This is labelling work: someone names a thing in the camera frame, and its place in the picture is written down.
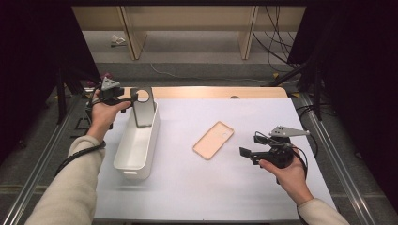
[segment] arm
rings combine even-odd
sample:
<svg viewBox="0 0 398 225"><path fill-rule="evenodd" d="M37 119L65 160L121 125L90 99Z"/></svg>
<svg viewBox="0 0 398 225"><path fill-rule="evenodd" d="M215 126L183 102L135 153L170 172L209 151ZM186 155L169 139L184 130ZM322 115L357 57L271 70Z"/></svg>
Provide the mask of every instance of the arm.
<svg viewBox="0 0 398 225"><path fill-rule="evenodd" d="M338 225L348 222L332 207L314 198L305 182L305 174L301 162L294 157L292 164L279 169L266 160L260 160L261 167L273 173L282 188L298 206L298 213L308 224Z"/></svg>
<svg viewBox="0 0 398 225"><path fill-rule="evenodd" d="M127 101L114 106L94 105L91 127L87 135L73 142L69 156L99 145L117 113L129 106ZM97 199L97 176L104 155L102 149L74 159L49 185L26 224L91 224Z"/></svg>

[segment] person's right hand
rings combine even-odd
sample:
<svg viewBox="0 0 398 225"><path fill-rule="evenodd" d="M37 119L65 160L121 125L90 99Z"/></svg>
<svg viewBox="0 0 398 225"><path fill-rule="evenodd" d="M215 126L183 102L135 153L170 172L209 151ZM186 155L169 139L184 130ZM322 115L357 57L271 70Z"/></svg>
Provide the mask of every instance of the person's right hand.
<svg viewBox="0 0 398 225"><path fill-rule="evenodd" d="M293 147L293 150L299 153L296 147ZM262 168L276 176L282 188L297 206L314 198L305 182L305 172L297 157L293 158L290 166L283 169L279 169L271 162L263 159L259 161L259 164Z"/></svg>

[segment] beige sleeve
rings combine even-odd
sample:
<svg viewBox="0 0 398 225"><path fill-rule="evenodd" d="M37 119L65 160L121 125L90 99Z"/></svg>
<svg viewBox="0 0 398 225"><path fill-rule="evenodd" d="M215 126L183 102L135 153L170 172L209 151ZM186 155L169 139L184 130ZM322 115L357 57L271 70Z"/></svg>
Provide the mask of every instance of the beige sleeve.
<svg viewBox="0 0 398 225"><path fill-rule="evenodd" d="M298 213L310 225L340 225L348 222L334 208L319 199L312 199L298 207Z"/></svg>
<svg viewBox="0 0 398 225"><path fill-rule="evenodd" d="M69 155L99 144L93 137L80 137L71 145ZM104 155L101 149L68 164L49 185L25 224L91 224Z"/></svg>

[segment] metal bracket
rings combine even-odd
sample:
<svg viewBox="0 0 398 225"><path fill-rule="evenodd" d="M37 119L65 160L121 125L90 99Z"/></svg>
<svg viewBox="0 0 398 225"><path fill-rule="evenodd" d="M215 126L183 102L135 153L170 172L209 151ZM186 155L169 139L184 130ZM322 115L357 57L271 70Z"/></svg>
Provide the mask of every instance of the metal bracket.
<svg viewBox="0 0 398 225"><path fill-rule="evenodd" d="M138 94L137 92L140 92L140 94L143 94L142 92L147 92L147 99L143 100L143 98L146 98L146 96L140 98L139 95L138 100L133 102L132 108L134 110L135 123L138 128L151 127L156 109L152 88L138 87L131 88L130 90L130 94L132 96Z"/></svg>
<svg viewBox="0 0 398 225"><path fill-rule="evenodd" d="M109 89L112 89L112 88L118 87L118 86L120 86L120 82L116 82L114 80L111 80L111 79L108 79L105 77L102 81L101 90L106 91L106 90L109 90Z"/></svg>
<svg viewBox="0 0 398 225"><path fill-rule="evenodd" d="M269 133L269 136L271 137L281 137L281 138L288 138L288 137L301 136L301 135L310 135L310 131L277 126Z"/></svg>

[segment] table surface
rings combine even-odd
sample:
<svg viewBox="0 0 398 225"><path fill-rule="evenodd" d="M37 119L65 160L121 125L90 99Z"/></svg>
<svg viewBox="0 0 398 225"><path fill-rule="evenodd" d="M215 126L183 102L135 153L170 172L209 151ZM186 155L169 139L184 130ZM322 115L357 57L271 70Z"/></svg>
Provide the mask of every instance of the table surface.
<svg viewBox="0 0 398 225"><path fill-rule="evenodd" d="M278 125L302 129L291 99L283 95L266 98L268 88L261 88L258 98L249 95L259 91L255 87L170 88L153 88L160 129L152 171L146 180L126 179L113 166L129 112L121 113L114 129L107 133L107 153L99 173L95 219L168 222L297 220L294 202L276 184L275 177L253 166L238 151L240 146L267 151L264 145L253 142L255 131L268 134ZM169 91L163 95L162 91L166 89ZM176 93L192 90L198 95L171 97L172 89ZM220 95L213 94L213 98L199 95L208 95L205 90L209 89ZM249 97L228 99L231 95ZM194 153L192 147L217 121L233 128L235 133L211 160L205 160ZM334 206L306 137L291 140L307 156L310 190L314 196Z"/></svg>

